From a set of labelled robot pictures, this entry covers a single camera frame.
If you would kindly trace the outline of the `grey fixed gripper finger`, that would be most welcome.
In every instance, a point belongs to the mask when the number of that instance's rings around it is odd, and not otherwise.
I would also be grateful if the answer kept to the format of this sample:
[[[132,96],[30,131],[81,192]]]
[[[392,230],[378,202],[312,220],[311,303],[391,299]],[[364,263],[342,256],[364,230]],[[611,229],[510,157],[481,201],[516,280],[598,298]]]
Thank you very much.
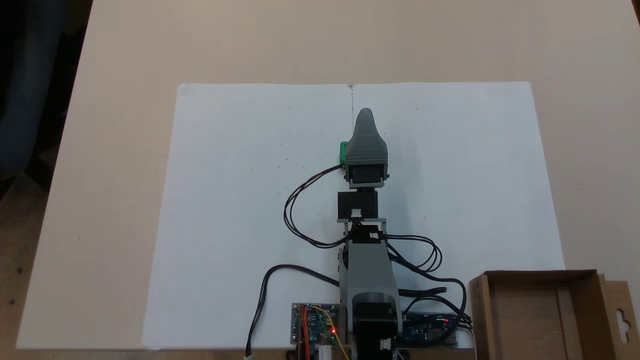
[[[387,144],[378,132],[372,109],[364,107],[359,111],[346,150],[387,150]]]

